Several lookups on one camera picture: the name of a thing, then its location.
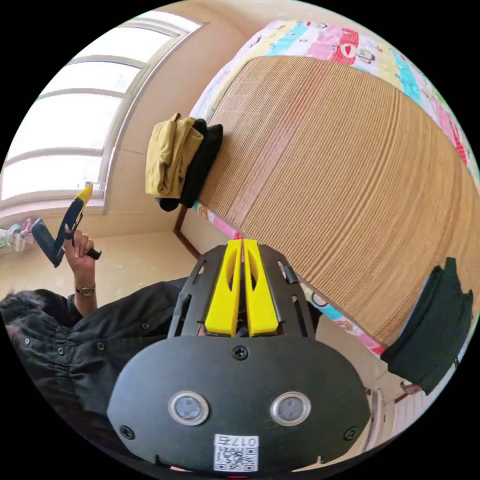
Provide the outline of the person's left hand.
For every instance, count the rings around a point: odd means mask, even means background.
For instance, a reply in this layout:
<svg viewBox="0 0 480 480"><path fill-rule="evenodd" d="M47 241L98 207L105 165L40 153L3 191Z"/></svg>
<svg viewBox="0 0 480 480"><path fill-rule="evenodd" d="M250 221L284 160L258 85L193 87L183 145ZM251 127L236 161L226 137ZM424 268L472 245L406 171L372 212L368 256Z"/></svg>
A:
<svg viewBox="0 0 480 480"><path fill-rule="evenodd" d="M74 276L77 288L95 286L95 260L88 253L94 249L90 237L77 229L72 239L66 239L63 245L65 257Z"/></svg>

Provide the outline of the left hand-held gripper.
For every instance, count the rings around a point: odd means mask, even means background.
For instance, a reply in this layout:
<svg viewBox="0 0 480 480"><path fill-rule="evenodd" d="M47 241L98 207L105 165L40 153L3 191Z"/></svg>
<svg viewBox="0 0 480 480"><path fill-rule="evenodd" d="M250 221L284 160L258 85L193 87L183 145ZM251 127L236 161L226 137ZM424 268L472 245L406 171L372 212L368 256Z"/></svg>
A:
<svg viewBox="0 0 480 480"><path fill-rule="evenodd" d="M93 194L93 183L87 183L85 188L75 197L67 209L63 220L61 221L58 233L51 248L51 263L57 268L64 257L65 241L70 240L71 245L75 246L74 235L83 218L85 206Z"/></svg>

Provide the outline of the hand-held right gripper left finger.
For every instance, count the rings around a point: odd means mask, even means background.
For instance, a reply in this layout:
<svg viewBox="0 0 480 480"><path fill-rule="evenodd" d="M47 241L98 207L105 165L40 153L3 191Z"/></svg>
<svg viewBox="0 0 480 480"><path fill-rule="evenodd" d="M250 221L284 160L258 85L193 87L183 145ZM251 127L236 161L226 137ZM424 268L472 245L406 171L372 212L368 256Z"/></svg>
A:
<svg viewBox="0 0 480 480"><path fill-rule="evenodd" d="M237 332L243 241L230 240L221 258L204 327L209 335L234 337Z"/></svg>

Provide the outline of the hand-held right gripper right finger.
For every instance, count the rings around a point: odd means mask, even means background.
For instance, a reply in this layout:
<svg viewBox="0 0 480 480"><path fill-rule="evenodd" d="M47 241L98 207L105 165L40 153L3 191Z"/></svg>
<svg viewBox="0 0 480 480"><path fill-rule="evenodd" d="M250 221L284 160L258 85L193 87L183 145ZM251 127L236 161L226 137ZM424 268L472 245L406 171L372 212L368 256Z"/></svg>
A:
<svg viewBox="0 0 480 480"><path fill-rule="evenodd" d="M256 240L243 240L245 304L250 337L277 332L279 321Z"/></svg>

